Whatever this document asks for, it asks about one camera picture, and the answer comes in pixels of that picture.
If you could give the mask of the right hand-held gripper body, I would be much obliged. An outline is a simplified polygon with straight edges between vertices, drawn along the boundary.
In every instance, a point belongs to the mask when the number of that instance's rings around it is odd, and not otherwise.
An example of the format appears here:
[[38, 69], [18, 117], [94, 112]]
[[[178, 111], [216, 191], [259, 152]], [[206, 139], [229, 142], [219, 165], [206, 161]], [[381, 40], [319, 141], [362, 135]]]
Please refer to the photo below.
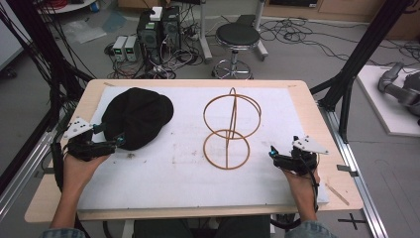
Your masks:
[[299, 142], [292, 142], [289, 156], [279, 153], [279, 158], [273, 160], [273, 164], [277, 168], [304, 176], [317, 168], [319, 154], [328, 155], [329, 150], [313, 138], [305, 136], [299, 138]]

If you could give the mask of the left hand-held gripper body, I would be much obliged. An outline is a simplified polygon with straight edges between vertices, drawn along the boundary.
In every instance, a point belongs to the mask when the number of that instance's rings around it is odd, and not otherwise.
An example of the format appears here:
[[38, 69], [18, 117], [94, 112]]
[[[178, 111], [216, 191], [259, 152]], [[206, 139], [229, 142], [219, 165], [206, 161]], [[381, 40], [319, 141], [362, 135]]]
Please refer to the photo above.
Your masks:
[[111, 155], [117, 149], [115, 139], [94, 142], [92, 140], [95, 135], [92, 129], [93, 125], [81, 117], [76, 117], [63, 133], [63, 138], [67, 140], [68, 153], [85, 162], [89, 162], [93, 158]]

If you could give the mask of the black hat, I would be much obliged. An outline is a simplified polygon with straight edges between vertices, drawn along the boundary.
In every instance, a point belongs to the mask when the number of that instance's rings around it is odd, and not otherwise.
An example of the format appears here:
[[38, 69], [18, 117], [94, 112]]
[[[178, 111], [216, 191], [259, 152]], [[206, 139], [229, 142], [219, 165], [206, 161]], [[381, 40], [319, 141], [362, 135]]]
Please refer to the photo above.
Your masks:
[[107, 140], [124, 136], [121, 149], [135, 151], [155, 139], [174, 114], [171, 100], [155, 91], [129, 88], [108, 104], [101, 122]]

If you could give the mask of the person's right hand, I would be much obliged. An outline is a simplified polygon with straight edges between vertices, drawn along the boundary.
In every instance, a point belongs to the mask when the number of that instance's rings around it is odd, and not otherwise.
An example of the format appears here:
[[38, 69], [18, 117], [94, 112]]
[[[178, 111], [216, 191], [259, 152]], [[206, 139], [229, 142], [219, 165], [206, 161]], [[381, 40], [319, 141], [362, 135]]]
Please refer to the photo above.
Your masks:
[[313, 200], [315, 197], [314, 184], [320, 181], [317, 171], [305, 176], [298, 176], [292, 171], [283, 170], [289, 183], [293, 198], [298, 200]]

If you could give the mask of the person's left hand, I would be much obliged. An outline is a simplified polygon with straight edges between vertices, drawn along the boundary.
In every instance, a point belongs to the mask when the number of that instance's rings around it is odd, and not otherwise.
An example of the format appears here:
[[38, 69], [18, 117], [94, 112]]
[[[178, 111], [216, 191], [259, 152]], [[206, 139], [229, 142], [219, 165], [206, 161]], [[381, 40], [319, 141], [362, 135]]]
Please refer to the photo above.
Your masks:
[[107, 159], [108, 156], [102, 156], [85, 162], [72, 155], [66, 155], [63, 167], [62, 192], [65, 194], [82, 193], [97, 168]]

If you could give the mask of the thin wooden stick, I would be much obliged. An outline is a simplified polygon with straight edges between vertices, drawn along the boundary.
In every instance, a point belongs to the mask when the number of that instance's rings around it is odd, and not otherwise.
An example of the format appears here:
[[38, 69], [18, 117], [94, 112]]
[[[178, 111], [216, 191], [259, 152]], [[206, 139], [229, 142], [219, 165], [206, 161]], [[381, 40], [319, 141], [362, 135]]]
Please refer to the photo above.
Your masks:
[[337, 191], [335, 190], [332, 186], [330, 186], [328, 183], [325, 183], [325, 186], [332, 192], [334, 193], [342, 202], [344, 202], [346, 205], [350, 205], [350, 203]]

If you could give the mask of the white foam mat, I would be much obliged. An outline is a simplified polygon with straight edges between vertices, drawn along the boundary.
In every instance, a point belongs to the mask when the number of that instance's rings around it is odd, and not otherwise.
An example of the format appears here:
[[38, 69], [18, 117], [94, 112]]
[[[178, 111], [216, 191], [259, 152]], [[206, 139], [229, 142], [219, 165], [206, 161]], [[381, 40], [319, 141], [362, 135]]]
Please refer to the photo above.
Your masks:
[[[290, 205], [288, 182], [268, 152], [274, 146], [286, 155], [293, 136], [305, 137], [291, 94], [286, 88], [239, 87], [237, 92], [253, 98], [262, 108], [262, 124], [248, 138], [249, 160], [240, 168], [220, 170], [204, 158], [203, 142], [210, 134], [202, 112], [214, 97], [227, 94], [226, 87], [161, 87], [174, 107], [172, 119], [157, 137], [137, 151], [118, 150], [95, 172], [84, 190], [81, 210], [137, 208], [198, 208], [251, 205]], [[206, 115], [215, 129], [229, 127], [232, 100], [213, 103]], [[240, 133], [250, 133], [258, 123], [254, 107], [239, 101]], [[207, 153], [218, 165], [225, 164], [225, 142], [213, 136]], [[229, 147], [230, 166], [246, 156], [242, 140]]]

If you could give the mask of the grey power supply unit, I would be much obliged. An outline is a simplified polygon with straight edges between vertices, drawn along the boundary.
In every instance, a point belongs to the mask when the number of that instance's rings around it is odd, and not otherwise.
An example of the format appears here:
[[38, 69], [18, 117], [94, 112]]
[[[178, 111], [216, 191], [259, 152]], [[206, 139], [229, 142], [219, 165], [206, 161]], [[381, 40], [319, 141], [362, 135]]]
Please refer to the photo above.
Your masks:
[[127, 38], [125, 36], [119, 36], [116, 40], [116, 42], [113, 45], [113, 53], [116, 61], [121, 62], [126, 59], [125, 54], [125, 43], [127, 41]]
[[139, 44], [136, 36], [130, 36], [125, 43], [125, 52], [128, 61], [137, 61], [139, 57]]

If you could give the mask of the white board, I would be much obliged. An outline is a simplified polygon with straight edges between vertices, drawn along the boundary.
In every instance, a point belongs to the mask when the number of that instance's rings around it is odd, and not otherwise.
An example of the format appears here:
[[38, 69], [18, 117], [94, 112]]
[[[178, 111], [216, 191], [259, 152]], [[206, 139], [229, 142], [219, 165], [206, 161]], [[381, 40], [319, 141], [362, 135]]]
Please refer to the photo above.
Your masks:
[[420, 138], [419, 117], [411, 114], [396, 98], [377, 89], [388, 66], [365, 65], [358, 75], [363, 92], [388, 135]]

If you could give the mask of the clear plastic sheet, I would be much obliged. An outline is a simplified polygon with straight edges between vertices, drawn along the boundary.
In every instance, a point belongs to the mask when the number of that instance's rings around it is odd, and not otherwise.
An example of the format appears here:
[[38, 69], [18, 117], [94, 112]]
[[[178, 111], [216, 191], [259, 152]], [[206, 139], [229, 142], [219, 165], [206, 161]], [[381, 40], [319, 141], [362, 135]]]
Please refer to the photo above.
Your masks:
[[71, 43], [84, 44], [106, 36], [106, 32], [101, 27], [92, 28], [83, 20], [67, 23], [62, 29]]

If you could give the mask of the black computer tower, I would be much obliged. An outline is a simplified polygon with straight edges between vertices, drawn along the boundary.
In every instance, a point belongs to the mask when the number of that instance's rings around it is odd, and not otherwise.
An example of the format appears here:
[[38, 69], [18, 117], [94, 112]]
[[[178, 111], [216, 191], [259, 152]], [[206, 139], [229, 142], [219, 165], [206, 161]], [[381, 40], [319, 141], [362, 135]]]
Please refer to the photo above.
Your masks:
[[180, 15], [179, 7], [165, 8], [162, 12], [162, 29], [165, 44], [172, 50], [180, 50]]
[[161, 64], [159, 54], [162, 36], [160, 22], [152, 21], [149, 14], [141, 15], [137, 35], [144, 59], [151, 60], [155, 64]]

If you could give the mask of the person's dark pants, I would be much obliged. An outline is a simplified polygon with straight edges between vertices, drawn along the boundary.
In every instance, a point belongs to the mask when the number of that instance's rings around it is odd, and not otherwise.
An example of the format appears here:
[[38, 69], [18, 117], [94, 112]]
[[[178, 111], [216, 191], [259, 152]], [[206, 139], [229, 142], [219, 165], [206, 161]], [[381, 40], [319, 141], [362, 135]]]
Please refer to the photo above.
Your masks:
[[133, 238], [270, 238], [270, 217], [222, 217], [203, 227], [191, 227], [184, 218], [136, 220]]

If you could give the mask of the black round stool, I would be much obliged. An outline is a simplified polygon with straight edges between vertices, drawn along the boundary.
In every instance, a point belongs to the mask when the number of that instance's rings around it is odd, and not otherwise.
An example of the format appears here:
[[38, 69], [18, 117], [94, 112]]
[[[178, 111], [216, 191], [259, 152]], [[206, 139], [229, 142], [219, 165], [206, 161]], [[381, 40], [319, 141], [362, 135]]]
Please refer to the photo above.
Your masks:
[[212, 75], [219, 79], [253, 79], [251, 68], [238, 59], [239, 51], [251, 51], [260, 42], [259, 32], [239, 23], [229, 23], [216, 31], [216, 41], [231, 51], [229, 59], [222, 59], [213, 66]]

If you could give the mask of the aluminium rail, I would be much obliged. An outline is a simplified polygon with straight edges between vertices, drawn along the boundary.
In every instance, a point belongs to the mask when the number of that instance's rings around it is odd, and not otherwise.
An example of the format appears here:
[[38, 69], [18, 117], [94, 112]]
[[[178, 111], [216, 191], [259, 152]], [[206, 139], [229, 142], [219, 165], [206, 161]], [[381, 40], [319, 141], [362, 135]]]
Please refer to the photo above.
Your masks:
[[378, 214], [375, 204], [368, 191], [368, 186], [364, 180], [363, 174], [359, 168], [356, 157], [348, 143], [345, 142], [339, 133], [339, 118], [335, 112], [329, 112], [324, 108], [319, 108], [326, 125], [330, 129], [330, 133], [336, 143], [336, 146], [344, 160], [344, 165], [339, 165], [340, 169], [344, 169], [354, 180], [363, 201], [363, 215], [367, 223], [368, 230], [372, 238], [388, 238], [388, 234], [383, 222]]
[[47, 155], [56, 132], [45, 132], [41, 138], [30, 147], [29, 154], [23, 156], [23, 163], [5, 190], [0, 194], [0, 222], [7, 216], [23, 189], [41, 165], [42, 159]]

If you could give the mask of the black metal frame post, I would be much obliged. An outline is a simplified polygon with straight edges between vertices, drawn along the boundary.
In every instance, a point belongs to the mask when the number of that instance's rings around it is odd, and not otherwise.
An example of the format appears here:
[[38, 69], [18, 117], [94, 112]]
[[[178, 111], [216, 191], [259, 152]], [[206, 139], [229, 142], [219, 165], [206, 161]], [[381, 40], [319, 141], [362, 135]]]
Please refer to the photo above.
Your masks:
[[342, 69], [334, 77], [310, 89], [312, 94], [327, 89], [327, 93], [318, 103], [328, 112], [334, 112], [337, 103], [342, 101], [338, 133], [345, 143], [348, 143], [348, 121], [354, 81], [410, 5], [411, 0], [385, 0]]
[[63, 55], [53, 33], [45, 23], [43, 14], [40, 13], [44, 10], [40, 0], [6, 0], [6, 3], [27, 32], [29, 40], [26, 41], [24, 33], [7, 15], [1, 4], [0, 20], [23, 47], [50, 87], [51, 108], [0, 176], [0, 194], [10, 186], [42, 134], [49, 132], [58, 123], [59, 110], [67, 104], [72, 105], [79, 101], [84, 92], [80, 82], [87, 83], [94, 79], [92, 73], [87, 74], [78, 69]]

